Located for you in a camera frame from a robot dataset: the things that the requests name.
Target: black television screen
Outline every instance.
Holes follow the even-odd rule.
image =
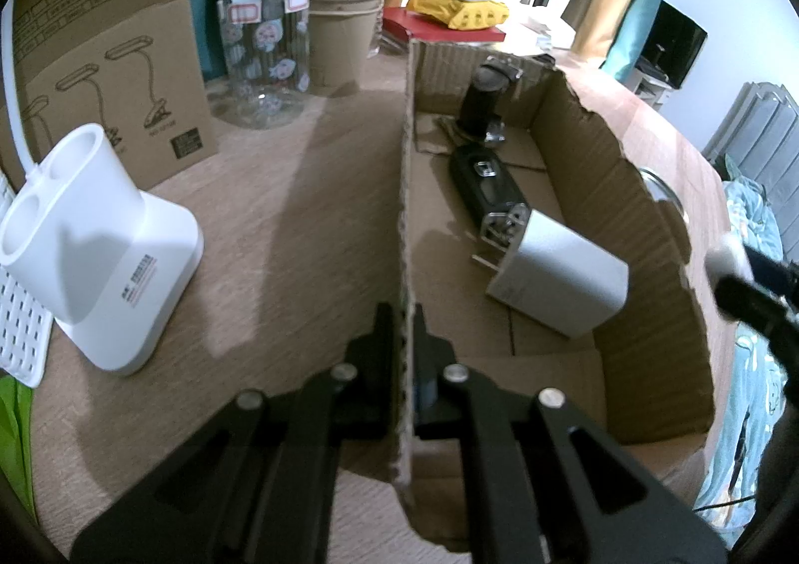
[[[706,38],[707,32],[694,21],[661,0],[641,57],[660,68],[672,87],[680,88]]]

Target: red book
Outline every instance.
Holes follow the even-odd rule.
[[[422,41],[482,41],[495,43],[505,40],[505,33],[498,28],[485,30],[450,30],[430,16],[408,12],[405,8],[383,8],[383,31],[401,44],[411,39]]]

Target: cardboard box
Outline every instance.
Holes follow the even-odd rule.
[[[582,107],[566,75],[532,59],[512,59],[524,75],[500,103],[508,140],[498,154],[534,209],[628,263],[630,289],[620,313],[572,340],[486,296],[493,272],[470,260],[476,229],[450,182],[452,146],[436,119],[457,114],[489,54],[501,53],[417,41],[407,76],[394,482],[414,529],[451,548],[467,547],[458,445],[422,443],[412,431],[417,302],[428,331],[450,340],[459,361],[510,391],[560,388],[687,503],[702,483],[714,422],[706,323],[686,275],[682,218],[670,202],[653,201],[614,131]]]
[[[216,152],[189,0],[16,0],[13,46],[35,160],[87,122],[141,189]],[[0,165],[19,190],[5,110]]]

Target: wooden tabletop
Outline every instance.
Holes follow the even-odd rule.
[[[300,386],[371,328],[377,302],[397,304],[404,64],[404,56],[377,56],[363,91],[311,98],[297,120],[267,131],[232,124],[228,105],[212,98],[219,153],[154,189],[195,214],[205,254],[153,358],[120,379],[53,330],[31,434],[39,519],[61,551],[237,391]],[[626,125],[630,158],[657,155],[696,220],[690,271],[702,281],[704,250],[729,226],[718,178],[660,116],[593,75],[578,88],[586,104],[602,104],[592,92],[618,99],[601,112]],[[698,294],[723,409],[733,332],[706,285]],[[330,562],[468,561],[410,530],[388,483],[390,459],[387,443],[346,446]]]

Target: white wall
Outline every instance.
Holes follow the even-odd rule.
[[[799,97],[799,15],[788,0],[666,0],[708,37],[661,114],[699,149],[747,81],[784,84]]]

